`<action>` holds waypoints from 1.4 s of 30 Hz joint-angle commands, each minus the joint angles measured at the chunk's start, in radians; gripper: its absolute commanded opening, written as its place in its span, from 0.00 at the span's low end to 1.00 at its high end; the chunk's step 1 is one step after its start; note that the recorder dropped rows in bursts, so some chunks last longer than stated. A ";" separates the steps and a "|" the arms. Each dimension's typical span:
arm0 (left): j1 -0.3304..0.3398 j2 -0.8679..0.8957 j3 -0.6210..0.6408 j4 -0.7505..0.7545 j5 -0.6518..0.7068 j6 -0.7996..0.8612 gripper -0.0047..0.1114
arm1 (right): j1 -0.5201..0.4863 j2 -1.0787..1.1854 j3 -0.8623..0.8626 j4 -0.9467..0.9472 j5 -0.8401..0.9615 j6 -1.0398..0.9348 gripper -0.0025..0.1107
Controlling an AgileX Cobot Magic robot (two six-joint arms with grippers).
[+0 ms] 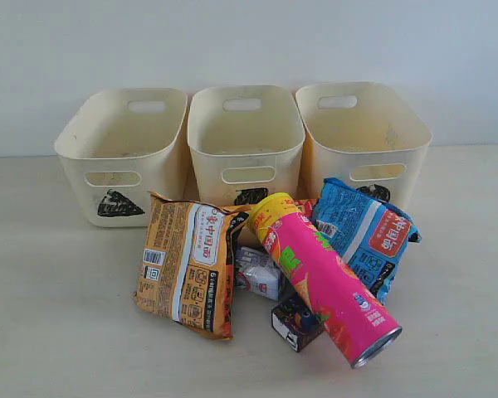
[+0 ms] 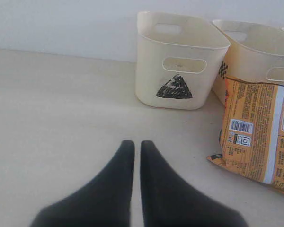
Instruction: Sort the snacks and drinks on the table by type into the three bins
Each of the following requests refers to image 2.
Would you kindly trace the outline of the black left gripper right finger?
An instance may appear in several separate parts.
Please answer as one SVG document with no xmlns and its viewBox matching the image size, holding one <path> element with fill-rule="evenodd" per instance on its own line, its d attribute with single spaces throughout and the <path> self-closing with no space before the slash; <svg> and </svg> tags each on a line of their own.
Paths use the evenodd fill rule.
<svg viewBox="0 0 284 227">
<path fill-rule="evenodd" d="M 151 140 L 141 142 L 140 189 L 146 227 L 246 227 L 245 219 L 181 178 Z"/>
</svg>

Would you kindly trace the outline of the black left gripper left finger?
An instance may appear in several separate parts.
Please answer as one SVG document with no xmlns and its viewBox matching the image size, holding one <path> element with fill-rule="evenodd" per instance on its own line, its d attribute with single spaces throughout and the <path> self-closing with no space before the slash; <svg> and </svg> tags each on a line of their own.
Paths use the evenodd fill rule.
<svg viewBox="0 0 284 227">
<path fill-rule="evenodd" d="M 134 158 L 134 142 L 122 141 L 112 159 L 90 182 L 40 210 L 31 226 L 130 226 Z"/>
</svg>

